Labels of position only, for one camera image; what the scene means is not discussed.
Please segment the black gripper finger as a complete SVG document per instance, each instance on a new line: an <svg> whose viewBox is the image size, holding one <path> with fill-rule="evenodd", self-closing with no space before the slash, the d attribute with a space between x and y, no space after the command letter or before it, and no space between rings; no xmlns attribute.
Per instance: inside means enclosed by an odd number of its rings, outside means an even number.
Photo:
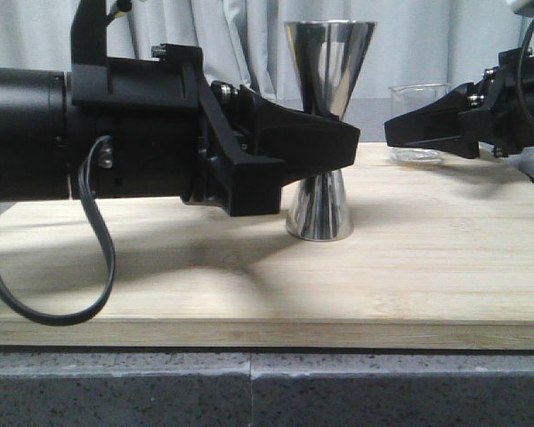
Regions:
<svg viewBox="0 0 534 427"><path fill-rule="evenodd" d="M356 158L360 130L335 118L289 109L242 86L235 124L254 155L289 167L346 167Z"/></svg>
<svg viewBox="0 0 534 427"><path fill-rule="evenodd" d="M220 207L232 217L276 214L284 186L347 166L346 157L299 158L303 165L290 166L283 159L254 156L240 149L207 156L199 183L199 203Z"/></svg>

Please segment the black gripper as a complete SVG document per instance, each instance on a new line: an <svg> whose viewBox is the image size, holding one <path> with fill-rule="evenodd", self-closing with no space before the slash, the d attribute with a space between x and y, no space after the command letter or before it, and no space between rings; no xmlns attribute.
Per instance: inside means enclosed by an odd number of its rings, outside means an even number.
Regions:
<svg viewBox="0 0 534 427"><path fill-rule="evenodd" d="M161 44L156 55L112 58L104 43L71 45L65 197L78 193L78 167L100 140L97 197L247 204L249 155L204 77L201 49Z"/></svg>
<svg viewBox="0 0 534 427"><path fill-rule="evenodd" d="M472 137L460 121L467 111ZM523 59L519 49L502 52L489 85L459 85L437 101L389 119L384 131L389 147L434 149L467 159L480 156L477 141L503 157L534 147L534 56Z"/></svg>

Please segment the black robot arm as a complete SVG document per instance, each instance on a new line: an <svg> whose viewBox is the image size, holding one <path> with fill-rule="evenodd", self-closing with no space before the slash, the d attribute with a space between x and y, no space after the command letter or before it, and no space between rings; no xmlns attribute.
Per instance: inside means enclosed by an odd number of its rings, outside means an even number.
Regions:
<svg viewBox="0 0 534 427"><path fill-rule="evenodd" d="M75 196L92 157L100 198L275 214L289 183L353 163L356 127L209 84L197 47L159 52L70 73L0 68L0 202Z"/></svg>

